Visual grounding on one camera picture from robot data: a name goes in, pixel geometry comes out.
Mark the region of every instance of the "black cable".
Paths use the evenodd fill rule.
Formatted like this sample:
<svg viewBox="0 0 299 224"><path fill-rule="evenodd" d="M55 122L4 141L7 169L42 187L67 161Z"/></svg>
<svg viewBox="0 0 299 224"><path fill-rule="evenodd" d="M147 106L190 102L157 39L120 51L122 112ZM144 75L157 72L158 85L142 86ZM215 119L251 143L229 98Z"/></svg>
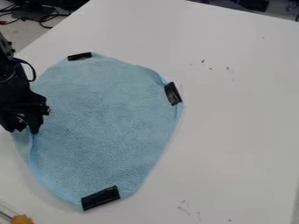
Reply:
<svg viewBox="0 0 299 224"><path fill-rule="evenodd" d="M20 7L19 4L15 4L14 3L14 4L11 4L11 5L7 6L7 7L5 7L5 8L2 8L0 10L0 13L13 12L13 11L16 11L19 7Z"/></svg>
<svg viewBox="0 0 299 224"><path fill-rule="evenodd" d="M7 13L4 13L4 14L1 14L0 17L6 16L6 15L10 15L10 14L12 14L12 12L7 12ZM10 22L6 22L5 24L0 24L0 25L11 25L13 23L16 23L20 19L22 19L22 18L17 18L15 20L12 20Z"/></svg>
<svg viewBox="0 0 299 224"><path fill-rule="evenodd" d="M56 17L68 17L68 16L70 16L70 15L72 14L71 11L69 11L68 14L62 14L62 13L59 13L59 11L58 11L55 7L53 7L53 9L54 9L55 14L52 14L52 13L51 13L50 15L47 15L47 16L42 17L42 18L38 21L38 23L39 23L42 27L44 27L44 28L46 28L46 29L52 29L53 27L52 27L52 26L44 25L43 23L48 22L48 21L50 21L50 20L53 20L53 19L55 19Z"/></svg>

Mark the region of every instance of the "blue towel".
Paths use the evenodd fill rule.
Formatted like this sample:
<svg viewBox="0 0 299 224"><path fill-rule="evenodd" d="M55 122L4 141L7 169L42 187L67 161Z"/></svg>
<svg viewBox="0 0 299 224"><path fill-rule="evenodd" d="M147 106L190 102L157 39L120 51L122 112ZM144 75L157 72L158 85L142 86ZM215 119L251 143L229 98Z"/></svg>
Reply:
<svg viewBox="0 0 299 224"><path fill-rule="evenodd" d="M142 66L93 53L62 60L32 89L52 112L40 132L13 136L34 176L82 210L127 198L141 186L183 110L165 93L169 84Z"/></svg>

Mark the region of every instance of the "yellow object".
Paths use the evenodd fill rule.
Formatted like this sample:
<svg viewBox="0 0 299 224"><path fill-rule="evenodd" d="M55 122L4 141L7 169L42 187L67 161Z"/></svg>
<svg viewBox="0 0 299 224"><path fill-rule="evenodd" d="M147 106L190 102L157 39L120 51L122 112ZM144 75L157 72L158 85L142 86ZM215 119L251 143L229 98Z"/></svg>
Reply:
<svg viewBox="0 0 299 224"><path fill-rule="evenodd" d="M28 218L25 214L16 215L12 218L11 224L34 224L31 218Z"/></svg>

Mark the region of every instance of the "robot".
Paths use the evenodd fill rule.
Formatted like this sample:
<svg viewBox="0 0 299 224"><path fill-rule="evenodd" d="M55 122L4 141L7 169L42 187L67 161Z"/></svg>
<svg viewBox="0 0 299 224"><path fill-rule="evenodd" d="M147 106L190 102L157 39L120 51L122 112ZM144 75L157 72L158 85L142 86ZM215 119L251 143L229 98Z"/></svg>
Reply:
<svg viewBox="0 0 299 224"><path fill-rule="evenodd" d="M46 98L30 89L36 80L36 72L28 62L14 58L15 50L0 32L0 124L9 132L22 131L27 126L37 134L50 113ZM28 79L22 64L32 70Z"/></svg>

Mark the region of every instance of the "white tabletop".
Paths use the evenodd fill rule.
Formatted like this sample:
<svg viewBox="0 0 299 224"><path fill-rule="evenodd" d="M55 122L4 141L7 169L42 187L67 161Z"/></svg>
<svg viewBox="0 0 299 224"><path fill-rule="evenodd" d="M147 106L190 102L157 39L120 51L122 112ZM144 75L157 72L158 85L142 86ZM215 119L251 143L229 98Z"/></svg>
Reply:
<svg viewBox="0 0 299 224"><path fill-rule="evenodd" d="M183 85L185 111L134 196L78 213L0 135L0 200L40 223L290 223L299 171L299 26L184 0L88 3L19 58L94 51Z"/></svg>

